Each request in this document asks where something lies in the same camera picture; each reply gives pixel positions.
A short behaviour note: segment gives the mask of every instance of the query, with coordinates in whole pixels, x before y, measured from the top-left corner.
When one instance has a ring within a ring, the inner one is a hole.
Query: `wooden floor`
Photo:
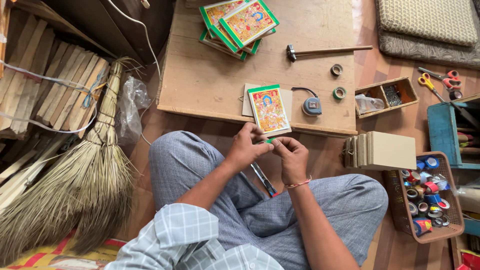
[[[375,130],[411,136],[416,140],[417,152],[428,151],[430,146],[428,140],[427,107],[438,103],[439,100],[427,88],[419,86],[417,78],[420,76],[420,72],[417,71],[417,67],[421,66],[439,74],[446,73],[450,68],[383,56],[378,50],[375,7],[371,0],[353,0],[353,20],[354,37],[357,45],[373,45],[374,47],[373,50],[355,52],[355,85],[357,87],[365,86],[388,79],[408,76],[411,78],[420,98],[418,104],[372,116],[362,121],[357,120],[357,131],[366,133]],[[478,71],[461,68],[456,68],[456,70],[459,71],[461,80],[464,82],[462,89],[464,96],[480,92],[480,84],[476,84],[477,79],[480,78]],[[441,82],[434,80],[432,82],[443,98],[449,100],[448,93]],[[155,74],[148,84],[151,96],[155,96],[157,86],[158,76]],[[187,130],[215,146],[222,154],[227,153],[233,135],[241,128],[238,124],[167,114],[156,110],[154,106],[145,114],[143,124],[145,126],[145,137],[150,141],[154,141],[161,135],[171,131]],[[292,133],[290,136],[298,139],[310,149],[307,174],[311,174],[314,179],[347,173],[363,173],[377,179],[381,183],[383,182],[378,172],[348,170],[342,166],[340,156],[344,141],[342,139],[298,133]],[[139,177],[138,188],[135,191],[131,224],[129,229],[120,236],[124,240],[130,240],[136,237],[138,231],[153,218],[155,207],[151,192],[147,156],[149,146],[143,140],[140,140],[136,145],[126,147],[126,149],[128,154],[131,154],[130,157],[134,166],[142,174]],[[273,184],[277,188],[281,188],[279,158],[267,155],[262,157],[258,163]],[[246,171],[245,173],[253,178],[252,171]],[[395,230],[391,212],[388,210],[373,238],[368,258],[364,262],[362,269],[446,270],[453,269],[453,263],[449,255],[448,241],[438,241],[425,245],[417,244],[409,235]]]

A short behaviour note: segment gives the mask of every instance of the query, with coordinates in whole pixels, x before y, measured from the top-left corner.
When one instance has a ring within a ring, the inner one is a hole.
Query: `hammer head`
[[[292,62],[295,62],[295,60],[297,59],[297,57],[295,56],[295,50],[293,49],[293,44],[287,45],[287,57]]]

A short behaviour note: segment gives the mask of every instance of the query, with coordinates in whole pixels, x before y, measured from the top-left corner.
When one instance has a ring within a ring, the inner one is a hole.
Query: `yellow scissors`
[[[428,89],[430,89],[438,97],[438,99],[441,102],[445,102],[445,100],[442,98],[442,96],[440,96],[438,94],[437,90],[435,90],[435,87],[433,86],[432,82],[430,81],[430,75],[428,73],[424,73],[424,74],[421,75],[421,77],[419,78],[419,84],[421,84],[423,86],[427,86]]]

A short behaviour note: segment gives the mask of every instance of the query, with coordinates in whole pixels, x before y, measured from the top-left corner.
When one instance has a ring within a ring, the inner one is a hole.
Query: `white checkered shirt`
[[[217,237],[218,218],[209,211],[189,204],[165,205],[105,270],[283,270],[250,244],[225,251]]]

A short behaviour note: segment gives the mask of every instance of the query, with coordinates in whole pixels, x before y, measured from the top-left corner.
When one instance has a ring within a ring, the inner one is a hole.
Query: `bracelet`
[[[302,182],[302,183],[298,183],[298,184],[286,184],[285,187],[286,187],[286,188],[294,188],[294,187],[297,187],[297,186],[299,186],[299,185],[308,184],[308,183],[310,183],[311,180],[312,180],[312,177],[310,177],[310,179],[307,179],[305,182]]]

